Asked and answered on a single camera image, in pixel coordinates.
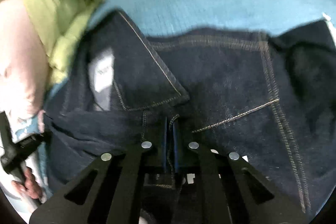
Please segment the person's left hand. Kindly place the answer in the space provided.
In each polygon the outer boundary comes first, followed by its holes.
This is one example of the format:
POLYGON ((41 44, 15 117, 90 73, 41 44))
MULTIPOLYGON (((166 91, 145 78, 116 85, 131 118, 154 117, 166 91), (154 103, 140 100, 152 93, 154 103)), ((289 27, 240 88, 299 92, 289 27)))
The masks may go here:
POLYGON ((43 196, 43 191, 36 182, 35 176, 32 173, 32 169, 30 167, 26 167, 24 170, 24 175, 24 182, 12 181, 12 186, 21 196, 26 195, 33 200, 40 200, 43 196))

